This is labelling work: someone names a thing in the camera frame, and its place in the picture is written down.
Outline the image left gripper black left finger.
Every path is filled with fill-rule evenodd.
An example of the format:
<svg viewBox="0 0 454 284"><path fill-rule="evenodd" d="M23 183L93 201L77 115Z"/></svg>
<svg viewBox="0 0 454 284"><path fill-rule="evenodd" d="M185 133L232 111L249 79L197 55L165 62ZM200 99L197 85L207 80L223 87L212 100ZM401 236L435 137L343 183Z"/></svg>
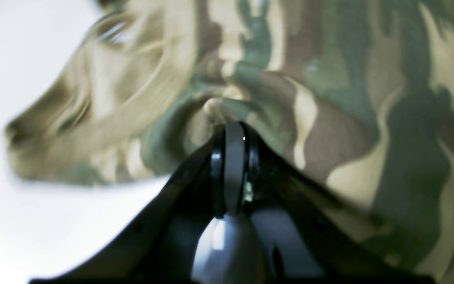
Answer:
<svg viewBox="0 0 454 284"><path fill-rule="evenodd" d="M212 218L238 214L247 135L220 126L106 247L73 270L31 284L191 284L198 241Z"/></svg>

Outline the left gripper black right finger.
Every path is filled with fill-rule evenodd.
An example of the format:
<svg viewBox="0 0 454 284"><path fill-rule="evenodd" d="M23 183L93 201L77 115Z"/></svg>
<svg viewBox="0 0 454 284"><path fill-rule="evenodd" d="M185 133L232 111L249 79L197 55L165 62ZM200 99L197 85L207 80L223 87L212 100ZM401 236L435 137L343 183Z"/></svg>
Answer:
<svg viewBox="0 0 454 284"><path fill-rule="evenodd" d="M274 284L432 284L385 264L324 213L338 201L243 124L243 212L250 216Z"/></svg>

